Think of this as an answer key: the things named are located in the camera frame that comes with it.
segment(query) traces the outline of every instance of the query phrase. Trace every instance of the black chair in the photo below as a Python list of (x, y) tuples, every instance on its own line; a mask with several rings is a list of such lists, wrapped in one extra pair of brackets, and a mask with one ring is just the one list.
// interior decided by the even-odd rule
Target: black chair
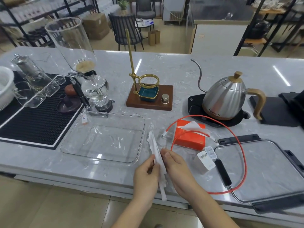
[(136, 0), (136, 17), (142, 19), (155, 18), (156, 12), (154, 0)]
[(127, 16), (117, 16), (114, 14), (108, 14), (112, 29), (115, 36), (115, 41), (118, 43), (118, 50), (120, 51), (120, 45), (124, 45), (126, 48), (127, 37), (126, 37), (126, 29), (129, 30), (130, 42), (131, 45), (134, 45), (134, 49), (136, 51), (136, 44), (141, 43), (143, 47), (143, 36), (138, 29), (138, 24), (136, 22), (135, 15), (127, 15)]

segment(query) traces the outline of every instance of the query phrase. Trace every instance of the kettle spout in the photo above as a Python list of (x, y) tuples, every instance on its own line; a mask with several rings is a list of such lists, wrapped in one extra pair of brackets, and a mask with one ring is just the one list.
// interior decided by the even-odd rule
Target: kettle spout
[(190, 59), (190, 61), (193, 61), (198, 67), (199, 67), (199, 69), (200, 69), (200, 77), (199, 77), (199, 81), (197, 82), (197, 86), (199, 87), (199, 89), (201, 90), (201, 91), (203, 91), (203, 92), (205, 92), (205, 93), (207, 93), (207, 91), (206, 90), (203, 90), (202, 88), (201, 88), (201, 85), (199, 84), (200, 82), (201, 82), (201, 78), (202, 78), (202, 75), (203, 75), (203, 73), (202, 73), (202, 68), (201, 68), (201, 66), (199, 65), (199, 63), (197, 62), (197, 61), (195, 61), (194, 59)]

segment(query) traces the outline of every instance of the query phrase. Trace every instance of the kettle base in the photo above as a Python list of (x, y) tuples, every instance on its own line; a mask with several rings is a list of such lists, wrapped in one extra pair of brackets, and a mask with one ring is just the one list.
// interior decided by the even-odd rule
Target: kettle base
[[(198, 114), (198, 115), (203, 115), (203, 116), (207, 116), (207, 117), (211, 117), (210, 115), (208, 115), (202, 108), (202, 102), (203, 99), (205, 97), (206, 94), (200, 94), (200, 95), (195, 95), (195, 96), (190, 96), (188, 97), (188, 113), (189, 115), (193, 115), (193, 114)], [(203, 122), (207, 125), (213, 126), (213, 127), (223, 127), (221, 124), (212, 121), (210, 119), (204, 118), (204, 117), (192, 117), (200, 122)], [(222, 122), (224, 125), (231, 127), (231, 126), (235, 126), (237, 124), (239, 124), (242, 119), (244, 118), (244, 112), (241, 109), (238, 114), (233, 117), (230, 120), (218, 120), (219, 122)]]

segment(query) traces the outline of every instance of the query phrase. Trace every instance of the potted plant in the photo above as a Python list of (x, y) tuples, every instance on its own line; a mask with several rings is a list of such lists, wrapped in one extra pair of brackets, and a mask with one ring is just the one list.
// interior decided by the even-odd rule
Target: potted plant
[(128, 11), (127, 11), (127, 6), (128, 6), (128, 2), (126, 0), (121, 0), (118, 1), (118, 4), (120, 6), (121, 9), (121, 15), (127, 15)]

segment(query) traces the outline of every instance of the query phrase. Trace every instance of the orange tissue box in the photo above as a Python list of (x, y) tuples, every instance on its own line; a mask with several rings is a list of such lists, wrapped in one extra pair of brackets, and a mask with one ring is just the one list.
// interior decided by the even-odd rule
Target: orange tissue box
[[(177, 126), (175, 129), (175, 134), (174, 134), (174, 139), (178, 137), (181, 133), (183, 133), (186, 130), (183, 130), (181, 128), (178, 128), (178, 126), (184, 126), (187, 125), (190, 121), (185, 121), (185, 120), (179, 120), (177, 122)], [(198, 123), (198, 125), (202, 128), (205, 129), (204, 124)], [(181, 135), (176, 141), (175, 145), (179, 146), (184, 146), (187, 148), (195, 149), (202, 151), (203, 148), (205, 147), (205, 136), (194, 133), (194, 132), (189, 132)]]

